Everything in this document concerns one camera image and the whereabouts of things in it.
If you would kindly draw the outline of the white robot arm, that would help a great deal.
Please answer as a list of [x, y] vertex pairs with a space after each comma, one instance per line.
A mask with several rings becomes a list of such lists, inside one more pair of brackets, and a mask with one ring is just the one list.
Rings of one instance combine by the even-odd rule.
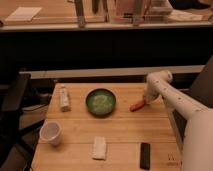
[[213, 171], [213, 109], [170, 85], [169, 70], [149, 73], [143, 99], [164, 97], [187, 120], [181, 171]]

